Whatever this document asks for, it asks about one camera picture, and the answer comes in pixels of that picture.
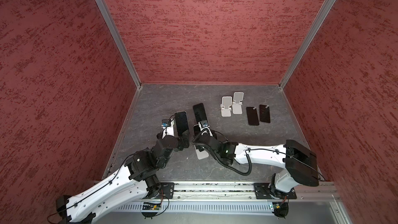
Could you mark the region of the black phone with right sticker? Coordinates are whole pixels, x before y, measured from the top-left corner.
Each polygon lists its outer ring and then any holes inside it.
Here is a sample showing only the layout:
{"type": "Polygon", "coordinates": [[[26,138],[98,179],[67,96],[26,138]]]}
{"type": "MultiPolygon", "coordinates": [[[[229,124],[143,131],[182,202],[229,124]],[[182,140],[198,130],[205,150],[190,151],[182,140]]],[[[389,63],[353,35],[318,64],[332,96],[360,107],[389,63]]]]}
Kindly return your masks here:
{"type": "Polygon", "coordinates": [[[268,105],[259,105],[259,120],[260,122],[270,123],[270,107],[268,105]]]}

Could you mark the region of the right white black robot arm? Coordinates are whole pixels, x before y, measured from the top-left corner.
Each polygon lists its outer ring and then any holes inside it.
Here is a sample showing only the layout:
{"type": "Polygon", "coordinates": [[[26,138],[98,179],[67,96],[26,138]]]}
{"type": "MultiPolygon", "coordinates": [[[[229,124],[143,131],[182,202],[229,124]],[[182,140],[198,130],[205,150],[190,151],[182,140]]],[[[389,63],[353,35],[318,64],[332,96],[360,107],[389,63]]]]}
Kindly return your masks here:
{"type": "Polygon", "coordinates": [[[248,176],[254,164],[281,168],[272,176],[267,194],[281,199],[298,185],[317,187],[321,176],[314,152],[295,140],[275,146],[252,146],[236,142],[221,142],[209,128],[201,130],[192,140],[200,152],[205,151],[222,167],[248,176]]]}

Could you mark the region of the white phone stand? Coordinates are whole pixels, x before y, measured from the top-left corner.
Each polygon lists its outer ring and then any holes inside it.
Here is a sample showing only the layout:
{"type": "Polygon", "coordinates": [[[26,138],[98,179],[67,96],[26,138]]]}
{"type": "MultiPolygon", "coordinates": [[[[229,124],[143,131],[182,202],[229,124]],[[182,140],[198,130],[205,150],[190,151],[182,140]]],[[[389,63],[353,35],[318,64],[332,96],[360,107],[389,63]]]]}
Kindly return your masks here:
{"type": "Polygon", "coordinates": [[[195,147],[195,152],[199,160],[206,159],[209,157],[209,153],[204,149],[200,150],[198,147],[195,147]]]}
{"type": "Polygon", "coordinates": [[[223,96],[220,104],[221,116],[231,117],[232,116],[232,102],[233,98],[231,96],[223,96]]]}
{"type": "Polygon", "coordinates": [[[234,115],[241,115],[243,113],[243,92],[234,92],[232,102],[232,112],[234,115]]]}

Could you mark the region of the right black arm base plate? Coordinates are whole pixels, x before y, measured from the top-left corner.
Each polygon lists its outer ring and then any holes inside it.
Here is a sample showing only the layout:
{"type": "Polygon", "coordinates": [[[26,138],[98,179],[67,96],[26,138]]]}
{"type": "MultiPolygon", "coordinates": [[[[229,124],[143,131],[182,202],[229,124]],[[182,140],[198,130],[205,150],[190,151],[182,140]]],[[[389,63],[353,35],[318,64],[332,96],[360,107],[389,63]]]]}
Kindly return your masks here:
{"type": "Polygon", "coordinates": [[[254,183],[254,191],[257,200],[296,200],[297,196],[292,188],[289,193],[272,193],[270,189],[270,183],[254,183]]]}

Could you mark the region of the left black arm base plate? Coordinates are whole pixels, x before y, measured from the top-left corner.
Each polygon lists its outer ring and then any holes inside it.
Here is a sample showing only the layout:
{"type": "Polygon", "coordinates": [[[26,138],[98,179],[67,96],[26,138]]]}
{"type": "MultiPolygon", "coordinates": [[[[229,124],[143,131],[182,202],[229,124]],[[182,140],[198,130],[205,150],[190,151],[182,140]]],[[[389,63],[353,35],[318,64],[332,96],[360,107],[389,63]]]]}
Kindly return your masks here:
{"type": "Polygon", "coordinates": [[[174,188],[175,188],[174,183],[160,183],[149,191],[147,198],[159,199],[159,200],[162,199],[171,200],[174,195],[174,188]]]}

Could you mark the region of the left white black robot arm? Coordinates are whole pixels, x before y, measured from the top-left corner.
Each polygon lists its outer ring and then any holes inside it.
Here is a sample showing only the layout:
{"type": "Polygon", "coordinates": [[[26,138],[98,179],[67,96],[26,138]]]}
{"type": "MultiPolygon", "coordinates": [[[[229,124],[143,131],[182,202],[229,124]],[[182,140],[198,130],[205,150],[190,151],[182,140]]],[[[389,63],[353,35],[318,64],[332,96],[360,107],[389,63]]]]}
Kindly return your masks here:
{"type": "Polygon", "coordinates": [[[127,156],[111,176],[75,196],[60,196],[55,213],[59,222],[91,224],[131,200],[156,197],[162,190],[157,171],[165,168],[174,152],[188,147],[188,130],[177,136],[158,134],[152,148],[127,156]]]}

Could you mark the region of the black phone back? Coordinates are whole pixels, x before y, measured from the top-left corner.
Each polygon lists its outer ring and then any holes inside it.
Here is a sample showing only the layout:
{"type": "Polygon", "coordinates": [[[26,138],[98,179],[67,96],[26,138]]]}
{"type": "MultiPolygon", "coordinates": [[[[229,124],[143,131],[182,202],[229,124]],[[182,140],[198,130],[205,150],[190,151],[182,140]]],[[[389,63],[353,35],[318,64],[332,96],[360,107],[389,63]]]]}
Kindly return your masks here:
{"type": "Polygon", "coordinates": [[[194,115],[195,115],[195,119],[196,119],[197,123],[199,123],[202,120],[207,120],[205,107],[204,107],[203,103],[194,105],[193,111],[194,111],[194,115]]]}

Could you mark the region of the black phone with sticker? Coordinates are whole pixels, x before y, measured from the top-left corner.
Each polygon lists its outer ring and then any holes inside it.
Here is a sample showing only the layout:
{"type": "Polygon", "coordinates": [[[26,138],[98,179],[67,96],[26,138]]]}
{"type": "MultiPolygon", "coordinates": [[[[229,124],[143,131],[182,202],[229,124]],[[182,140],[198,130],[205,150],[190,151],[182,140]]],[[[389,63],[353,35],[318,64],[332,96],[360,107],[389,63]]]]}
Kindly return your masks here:
{"type": "Polygon", "coordinates": [[[268,105],[259,105],[259,120],[260,122],[270,123],[270,107],[268,105]]]}
{"type": "Polygon", "coordinates": [[[246,107],[248,124],[250,126],[259,126],[259,117],[256,107],[246,107]]]}

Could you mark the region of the black phone with middle sticker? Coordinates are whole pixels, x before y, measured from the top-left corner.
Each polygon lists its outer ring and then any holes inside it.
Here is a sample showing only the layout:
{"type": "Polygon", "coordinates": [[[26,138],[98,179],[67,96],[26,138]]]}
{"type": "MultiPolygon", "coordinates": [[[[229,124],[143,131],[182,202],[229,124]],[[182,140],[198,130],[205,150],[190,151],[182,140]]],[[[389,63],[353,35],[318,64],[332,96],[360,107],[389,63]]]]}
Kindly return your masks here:
{"type": "Polygon", "coordinates": [[[259,117],[256,107],[246,107],[248,124],[250,126],[259,126],[259,117]]]}

